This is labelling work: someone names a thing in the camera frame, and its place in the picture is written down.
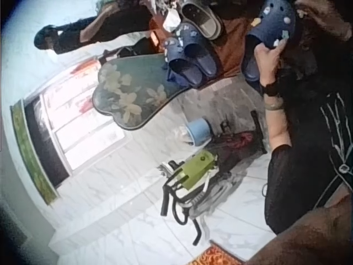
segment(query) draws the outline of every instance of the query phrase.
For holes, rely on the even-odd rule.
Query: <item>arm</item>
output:
[[[101,26],[104,23],[104,20],[107,18],[107,13],[102,12],[97,16],[97,18],[89,24],[85,29],[80,31],[79,34],[79,41],[80,43],[85,43],[89,41],[91,38],[95,36],[95,34],[98,32],[98,30],[101,28]]]
[[[264,44],[255,48],[255,58],[260,71],[260,83],[263,87],[276,82],[276,72],[280,55],[286,46],[286,41],[281,41],[277,48],[269,50]],[[277,108],[266,107],[266,123],[269,130],[271,149],[274,150],[281,145],[291,146],[291,139],[288,133],[286,113],[280,106],[283,99],[280,97],[269,97],[264,95],[265,106],[279,106]]]
[[[85,43],[93,38],[103,25],[105,19],[117,11],[117,5],[110,5],[105,8],[92,23],[90,23],[85,29],[81,30],[79,35],[80,43]]]

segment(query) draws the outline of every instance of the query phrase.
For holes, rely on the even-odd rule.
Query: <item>floral mat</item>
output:
[[[234,257],[211,241],[211,247],[188,265],[242,265],[243,263],[239,258]]]
[[[124,130],[137,130],[186,89],[167,81],[164,54],[110,60],[98,73],[95,109],[110,115]]]

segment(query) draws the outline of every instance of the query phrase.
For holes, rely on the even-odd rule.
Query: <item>window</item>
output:
[[[55,187],[126,138],[111,116],[93,107],[99,69],[96,60],[75,68],[25,107],[33,145]]]

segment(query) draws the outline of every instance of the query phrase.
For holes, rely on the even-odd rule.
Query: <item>blue slipper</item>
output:
[[[180,88],[190,87],[189,82],[181,75],[177,75],[170,68],[167,68],[167,81],[176,83]]]
[[[264,43],[273,49],[281,39],[292,39],[296,31],[296,10],[287,0],[267,0],[259,17],[254,19],[253,28],[245,37],[245,54],[242,72],[249,82],[260,80],[260,73],[254,58],[254,49]]]
[[[164,41],[166,62],[168,68],[176,75],[182,76],[192,87],[199,87],[203,82],[200,69],[185,56],[183,47],[176,38],[167,38]]]
[[[184,54],[209,78],[217,75],[215,52],[209,41],[190,23],[181,23],[175,32],[184,48]]]

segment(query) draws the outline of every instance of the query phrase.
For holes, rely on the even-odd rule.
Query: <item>grey slipper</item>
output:
[[[204,37],[215,40],[221,35],[222,21],[200,0],[184,0],[181,4],[181,13]]]

